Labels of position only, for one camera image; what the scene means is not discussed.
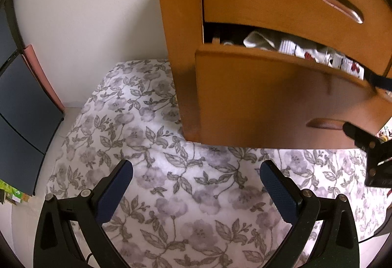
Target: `flower pattern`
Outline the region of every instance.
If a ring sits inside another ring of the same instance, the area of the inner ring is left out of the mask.
[[[385,127],[379,137],[389,137]],[[58,198],[93,188],[122,159],[134,178],[103,225],[132,268],[261,267],[290,229],[260,181],[273,160],[300,189],[346,194],[359,240],[385,219],[387,189],[364,186],[360,150],[274,150],[212,147],[182,135],[167,60],[119,63],[105,76],[71,127],[49,179]],[[83,235],[74,226],[80,242]],[[298,263],[316,241],[315,224]]]

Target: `mattress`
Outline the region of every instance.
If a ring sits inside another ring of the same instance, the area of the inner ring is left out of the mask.
[[[380,133],[385,136],[387,127]],[[93,188],[121,159],[134,177],[103,225],[131,267],[260,267],[285,223],[259,178],[271,159],[300,189],[347,195],[359,240],[385,220],[388,189],[364,186],[366,156],[350,150],[212,147],[185,141],[167,60],[118,63],[86,102],[59,152],[47,191]],[[316,222],[298,265],[315,243]],[[83,236],[74,224],[79,240]]]

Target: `white wall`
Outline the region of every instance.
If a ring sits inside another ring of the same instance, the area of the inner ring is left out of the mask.
[[[118,61],[165,58],[159,0],[14,0],[26,45],[60,100],[83,104]]]

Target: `white floor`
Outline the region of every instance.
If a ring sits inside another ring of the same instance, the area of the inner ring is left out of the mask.
[[[11,217],[12,217],[12,204],[11,203],[0,204],[0,232],[5,238],[5,241],[11,247],[11,249],[15,251],[14,241],[12,240]]]
[[[42,165],[37,183],[36,196],[33,196],[28,203],[12,206],[11,217],[13,246],[15,254],[26,268],[33,268],[35,233],[41,208],[44,203],[46,184],[53,172],[58,150],[79,112],[80,108],[66,108],[65,119],[54,136]],[[387,235],[375,237],[359,245],[361,268],[367,267],[377,254],[378,250],[382,247],[387,237]],[[87,257],[90,253],[88,246],[78,237],[76,238],[79,241],[84,256]],[[89,264],[92,267],[99,267],[94,257],[90,259]]]

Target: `metal bolt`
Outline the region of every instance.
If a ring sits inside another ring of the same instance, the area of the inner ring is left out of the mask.
[[[370,175],[371,177],[375,176],[375,175],[376,175],[376,169],[375,169],[375,168],[371,168],[371,169],[369,170],[369,175]]]
[[[344,195],[344,194],[339,194],[339,199],[340,199],[342,202],[346,202],[346,201],[347,201],[347,196]]]
[[[313,195],[313,192],[311,190],[308,190],[307,188],[302,190],[302,195],[309,198]]]
[[[54,195],[52,193],[48,193],[45,195],[45,201],[51,201],[53,199]]]
[[[83,198],[86,198],[86,197],[90,196],[90,194],[91,194],[91,190],[89,190],[89,189],[87,188],[87,189],[83,190],[83,191],[80,193],[80,196],[83,197]]]

